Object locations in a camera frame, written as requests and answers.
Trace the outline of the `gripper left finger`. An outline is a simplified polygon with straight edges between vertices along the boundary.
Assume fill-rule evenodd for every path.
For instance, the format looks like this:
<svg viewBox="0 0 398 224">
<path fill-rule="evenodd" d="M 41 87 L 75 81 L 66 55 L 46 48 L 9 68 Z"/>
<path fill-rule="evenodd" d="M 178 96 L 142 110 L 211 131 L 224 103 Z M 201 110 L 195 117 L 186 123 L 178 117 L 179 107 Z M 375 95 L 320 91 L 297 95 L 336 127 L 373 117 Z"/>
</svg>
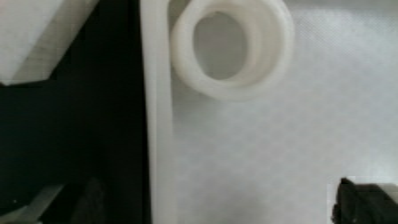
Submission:
<svg viewBox="0 0 398 224">
<path fill-rule="evenodd" d="M 44 187 L 30 203 L 0 214 L 0 224 L 106 224 L 99 180 Z"/>
</svg>

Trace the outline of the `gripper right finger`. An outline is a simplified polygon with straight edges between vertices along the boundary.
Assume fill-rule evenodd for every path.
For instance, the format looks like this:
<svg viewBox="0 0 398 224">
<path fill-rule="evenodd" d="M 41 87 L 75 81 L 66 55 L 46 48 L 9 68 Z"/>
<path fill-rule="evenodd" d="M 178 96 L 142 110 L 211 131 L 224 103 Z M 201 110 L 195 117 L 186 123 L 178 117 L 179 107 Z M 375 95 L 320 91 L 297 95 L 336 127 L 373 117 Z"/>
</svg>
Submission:
<svg viewBox="0 0 398 224">
<path fill-rule="evenodd" d="M 332 224 L 398 224 L 398 184 L 341 179 L 332 206 Z"/>
</svg>

